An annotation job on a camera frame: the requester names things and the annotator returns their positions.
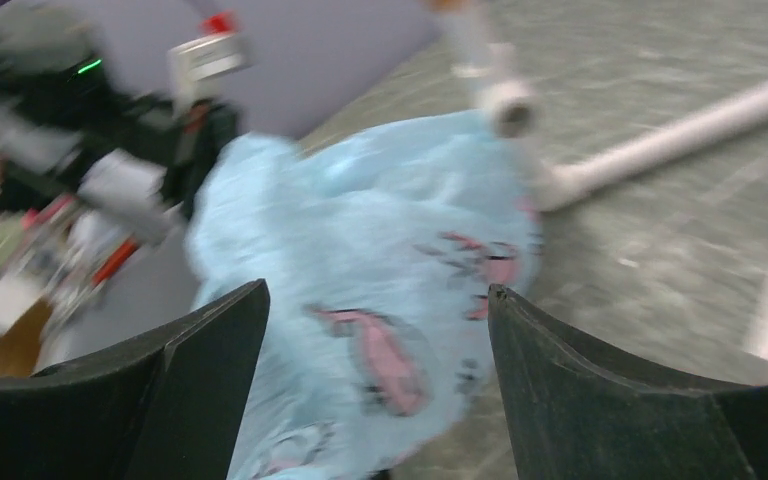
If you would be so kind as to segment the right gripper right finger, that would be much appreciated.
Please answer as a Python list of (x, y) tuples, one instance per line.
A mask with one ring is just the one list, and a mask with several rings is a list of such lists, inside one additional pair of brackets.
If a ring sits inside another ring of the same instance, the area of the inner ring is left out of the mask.
[(489, 291), (488, 326), (522, 479), (768, 479), (768, 385), (641, 358)]

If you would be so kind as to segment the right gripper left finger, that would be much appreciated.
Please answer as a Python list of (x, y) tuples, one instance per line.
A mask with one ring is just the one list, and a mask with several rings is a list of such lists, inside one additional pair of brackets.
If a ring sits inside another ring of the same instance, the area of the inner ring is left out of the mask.
[(223, 479), (270, 307), (249, 282), (28, 378), (0, 378), (0, 479)]

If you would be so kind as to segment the light blue plastic bag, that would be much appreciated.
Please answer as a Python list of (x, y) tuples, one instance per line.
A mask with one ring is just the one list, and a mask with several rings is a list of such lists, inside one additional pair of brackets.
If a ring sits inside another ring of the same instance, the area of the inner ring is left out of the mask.
[(195, 303), (271, 295), (230, 478), (368, 479), (465, 416), (495, 372), (488, 289), (538, 269), (516, 163), (473, 111), (309, 157), (257, 133), (224, 148), (186, 241)]

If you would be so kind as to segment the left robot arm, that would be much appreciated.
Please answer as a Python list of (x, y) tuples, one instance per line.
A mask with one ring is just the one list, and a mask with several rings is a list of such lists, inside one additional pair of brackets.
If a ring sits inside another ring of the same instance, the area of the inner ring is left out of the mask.
[[(0, 1), (0, 154), (8, 171), (38, 191), (76, 199), (161, 242), (165, 212), (184, 219), (240, 112), (218, 94), (221, 76), (246, 68), (246, 42), (227, 12), (213, 12), (201, 37), (168, 53), (171, 89), (138, 96), (109, 74), (101, 35), (79, 10), (48, 1)], [(156, 165), (159, 206), (123, 181), (86, 176), (103, 157), (125, 153)]]

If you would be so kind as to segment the white PVC pipe frame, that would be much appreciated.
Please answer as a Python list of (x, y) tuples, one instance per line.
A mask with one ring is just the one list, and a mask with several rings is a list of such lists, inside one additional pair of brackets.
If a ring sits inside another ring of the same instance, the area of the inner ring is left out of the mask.
[(658, 155), (628, 183), (653, 200), (658, 178), (710, 186), (768, 129), (768, 1), (492, 1), (491, 23), (538, 91), (542, 158), (587, 172), (591, 161)]

